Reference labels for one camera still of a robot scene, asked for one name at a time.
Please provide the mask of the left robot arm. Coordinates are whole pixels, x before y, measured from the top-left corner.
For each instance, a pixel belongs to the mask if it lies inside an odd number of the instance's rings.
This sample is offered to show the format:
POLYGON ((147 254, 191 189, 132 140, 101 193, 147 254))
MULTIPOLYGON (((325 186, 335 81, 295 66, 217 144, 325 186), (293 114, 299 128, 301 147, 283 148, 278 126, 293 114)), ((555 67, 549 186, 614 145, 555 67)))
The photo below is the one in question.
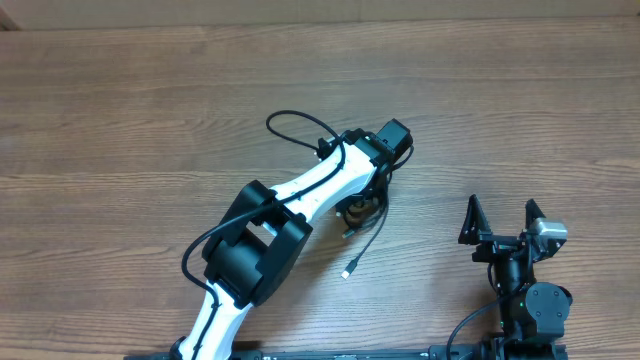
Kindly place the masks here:
POLYGON ((396 119, 378 132, 332 133, 312 147, 319 162, 297 178, 266 187, 245 185, 220 223, 189 250, 202 249, 204 277, 185 276, 205 292, 191 332, 169 350, 171 359, 229 359, 248 312, 288 276, 313 222, 335 210, 347 236, 384 222, 388 186, 414 150, 409 129, 396 119))

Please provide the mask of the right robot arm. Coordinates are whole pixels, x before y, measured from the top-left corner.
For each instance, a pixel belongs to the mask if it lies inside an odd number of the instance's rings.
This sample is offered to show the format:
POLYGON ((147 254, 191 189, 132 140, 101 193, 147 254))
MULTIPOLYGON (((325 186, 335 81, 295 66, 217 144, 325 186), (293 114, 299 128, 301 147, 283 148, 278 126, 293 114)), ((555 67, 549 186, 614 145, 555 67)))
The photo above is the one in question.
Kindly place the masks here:
POLYGON ((568 240, 564 223, 547 218, 533 199, 525 204, 525 227, 517 236, 493 233, 477 196, 469 197, 458 242, 473 245, 472 260, 487 265, 496 299, 465 317, 449 335, 448 359, 566 359, 556 341, 573 303, 564 287, 539 282, 534 265, 552 258, 568 240), (472 320, 496 309, 500 330, 475 345, 455 347, 457 334, 472 320))

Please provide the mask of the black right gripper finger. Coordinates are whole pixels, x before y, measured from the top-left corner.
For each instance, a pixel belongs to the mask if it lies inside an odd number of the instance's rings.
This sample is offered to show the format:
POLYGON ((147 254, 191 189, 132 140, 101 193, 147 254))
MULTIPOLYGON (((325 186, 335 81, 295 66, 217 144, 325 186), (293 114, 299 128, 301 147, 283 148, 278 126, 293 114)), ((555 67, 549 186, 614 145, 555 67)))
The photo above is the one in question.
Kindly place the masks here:
POLYGON ((529 199, 525 204, 525 228, 532 229, 538 219, 545 219, 545 215, 535 200, 529 199))
POLYGON ((460 230, 458 243, 464 245, 479 245, 492 235, 489 225, 478 197, 473 194, 469 197, 465 219, 460 230))

